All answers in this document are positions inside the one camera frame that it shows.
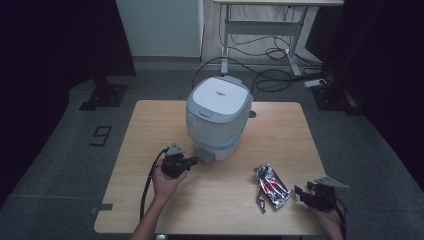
cable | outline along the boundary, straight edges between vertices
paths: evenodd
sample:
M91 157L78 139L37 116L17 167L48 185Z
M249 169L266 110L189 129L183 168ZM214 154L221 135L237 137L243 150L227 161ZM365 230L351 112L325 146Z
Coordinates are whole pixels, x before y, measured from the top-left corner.
M244 16L246 17L247 20L250 20L249 17L247 16L247 14L246 14L246 9L244 8L244 5L242 5L242 7L243 7Z
M317 62L317 61L314 61L314 60L310 60L310 59L306 59L304 57L301 57L297 53L295 53L294 55L297 57L297 59L299 60L299 62L302 62L303 61L307 65L315 66L315 67L322 67L322 65L323 65L321 62Z
M258 81L258 78L260 76L264 76L264 74L266 72L279 72L279 73L283 73L289 79L283 79L283 78L281 78L281 79L271 79L271 78L268 78L267 77L265 79L261 79L261 80ZM267 86L267 87L260 86L261 84L263 85L263 83L274 83L274 82L276 82L277 84L275 84L273 86ZM256 99L257 96L259 95L259 92L261 92L261 91L262 92L278 92L278 91L282 91L284 89L287 89L292 82L293 82L293 79L292 79L291 75L288 72L283 71L283 70L279 70L279 69L267 69L267 70L264 70L264 71L258 73L258 75L256 76L255 80L252 83L252 86L250 88L250 91L253 94L253 87L254 86L256 87L256 89L258 89L258 93L255 96L255 99Z
M231 18L231 11L232 11L232 6L230 6L230 18ZM219 33L219 42L221 43L221 46L224 46L224 43L222 42L222 35L221 35L221 23L222 23L222 5L221 5L221 7L220 7L220 11L219 11L218 33ZM250 41L247 41L247 42L241 42L241 43L236 42L236 41L234 40L234 37L233 37L233 35L232 35L232 34L230 34L230 38L231 38L231 40L233 41L233 43L234 43L234 44L236 44L236 45L245 45L245 44L253 43L253 42L256 42L256 41L259 41L259 40L263 40L263 39L266 39L266 38L274 38L274 44L275 44L276 48L269 48L269 49L267 49L267 50L265 51L265 53L259 53L259 54L246 53L246 52L244 52L244 51L242 51L242 50L240 50L240 49L238 49L238 48L235 48L235 47L228 47L228 46L227 46L227 48L228 48L228 49L236 50L236 51L238 51L238 52L240 52L240 53L242 53L242 54L244 54L244 55L247 55L247 56L260 57L260 56L268 55L268 57L269 57L269 58L271 58L271 59L274 59L274 60L282 60L283 58L285 58L285 57L286 57L286 55L285 55L285 51L284 51L284 49L282 49L282 48L278 47L278 45L277 45L277 43L276 43L276 39L278 39L278 40L280 40L280 41L284 42L284 43L285 43L288 47L290 47L290 45L289 45L289 44L288 44L288 43L287 43L284 39L282 39L282 38L280 38L280 37L277 37L277 36L264 36L264 37L256 38L256 39L253 39L253 40L250 40ZM275 57L271 56L271 53L275 53L275 52L279 52L279 51L283 52L283 54L284 54L284 56L283 56L282 58L275 58Z
M193 76L193 78L192 78L192 80L191 80L191 87L192 87L192 89L194 89L194 87L195 87L195 79L196 79L196 76L197 76L197 74L199 74L199 72L200 72L200 70L202 70L206 65L208 65L209 63L211 63L211 62L213 62L213 61L215 61L215 60L218 60L218 59L228 59L228 60L230 60L230 61L233 61L233 62L235 62L235 63L237 63L237 64L239 64L240 66L242 66L242 67L244 67L244 68L246 68L246 69L248 69L249 71L252 71L252 72L254 72L254 73L256 73L256 74L258 74L258 75L262 75L262 76L264 76L264 77L266 77L266 78L268 78L268 79L271 79L271 80L276 80L276 81L278 81L279 79L275 79L275 78L272 78L272 77L269 77L269 76L265 76L264 74L263 74L263 72L258 72L258 71L256 71L256 70L254 70L253 68L251 68L251 67L248 67L247 65L245 65L245 64L243 64L243 63L241 63L241 62L239 62L239 61L237 61L237 60L235 60L235 59L232 59L232 58L228 58L228 57L216 57L216 58L213 58L213 59L211 59L211 60L209 60L209 61L207 61L206 63L204 63L199 69L197 69L197 71L196 71L196 73L194 74L194 76Z
M283 21L286 21L287 13L289 12L289 7L286 6L286 13L284 14Z
M274 45L275 45L275 47L276 48L279 48L279 49L281 49L281 51L284 51L284 49L283 48L280 48L279 46L278 46L278 44L277 44L277 39L278 40L280 40L280 41L282 41L282 42L284 42L286 45L287 45L287 48L290 48L290 44L286 41L286 40L284 40L283 38L281 38L281 37L277 37L277 36L275 36L274 37Z
M158 156L156 157L155 161L153 161L152 167L150 168L150 172L149 175L147 176L147 181L146 181L146 185L144 186L144 191L143 191L143 196L141 197L141 203L140 203L140 220L144 217L144 205L146 202L146 196L147 196L147 192L149 191L149 186L150 186L150 181L153 178L153 173L155 171L155 169L157 167L160 166L156 166L157 162L160 158L160 156L164 153L166 153L168 151L169 148L163 149L162 151L159 152Z
M346 229L347 229L346 214L349 213L349 211L346 208L346 205L342 202L342 200L340 200L340 198L336 198L336 203L334 203L333 201L331 201L330 196L328 196L324 191L321 191L319 189L314 189L313 191L317 191L317 190L328 199L331 205L333 205L334 210L336 210L337 214L339 215L339 218L342 224L341 228L342 228L343 239L346 239ZM337 206L337 202L340 202L342 204L343 208L345 209L345 214L343 214L339 206Z
M274 14L274 17L272 17L272 21L276 21L278 16L283 10L283 6L272 6L272 8L275 9L275 14Z
M274 57L273 54L274 53L282 53L283 56L282 57ZM282 61L284 58L287 57L287 54L285 51L281 51L281 49L279 48L268 48L265 52L266 55L268 55L269 58L273 59L273 60L277 60L277 61Z

black curtain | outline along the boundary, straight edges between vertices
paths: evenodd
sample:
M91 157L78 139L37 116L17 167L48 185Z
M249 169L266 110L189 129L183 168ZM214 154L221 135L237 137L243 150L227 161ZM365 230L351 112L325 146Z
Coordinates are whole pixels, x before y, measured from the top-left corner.
M424 8L346 0L326 65L424 187Z
M0 3L0 204L38 155L71 87L135 76L113 0Z

human hand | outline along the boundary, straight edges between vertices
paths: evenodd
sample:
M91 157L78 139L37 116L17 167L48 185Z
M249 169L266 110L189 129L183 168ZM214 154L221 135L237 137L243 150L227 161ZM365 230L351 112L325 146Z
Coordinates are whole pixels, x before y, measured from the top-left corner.
M337 206L340 211L342 211L342 214L345 215L345 208L341 206L339 202L337 202ZM335 209L325 212L311 206L308 206L308 208L315 214L318 222L330 240L343 240L342 220Z
M154 173L153 173L153 187L155 196L153 201L166 203L177 191L178 185L187 177L188 171L184 171L178 178L170 178L166 176L162 169L163 159L159 159Z

white desk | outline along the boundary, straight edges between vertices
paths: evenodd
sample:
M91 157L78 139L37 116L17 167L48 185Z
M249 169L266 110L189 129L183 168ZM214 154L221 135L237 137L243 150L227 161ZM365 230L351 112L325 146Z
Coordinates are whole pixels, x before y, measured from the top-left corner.
M309 6L341 6L343 0L214 0L215 3L226 5L225 28L224 28L224 46L222 48L221 74L228 73L228 35L274 35L274 36L293 36L290 48L286 49L287 59L289 60L293 74L301 76L298 61L294 57L297 42L302 31L303 22ZM266 21L234 21L230 19L231 5L285 5L301 6L302 13L297 22L266 22Z

portable toilet lid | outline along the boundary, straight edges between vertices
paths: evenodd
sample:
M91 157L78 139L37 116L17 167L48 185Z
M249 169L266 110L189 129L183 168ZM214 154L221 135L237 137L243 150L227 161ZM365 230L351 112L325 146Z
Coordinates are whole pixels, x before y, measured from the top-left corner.
M230 76L212 77L193 90L187 109L209 122L228 123L237 119L251 101L252 96L241 80Z

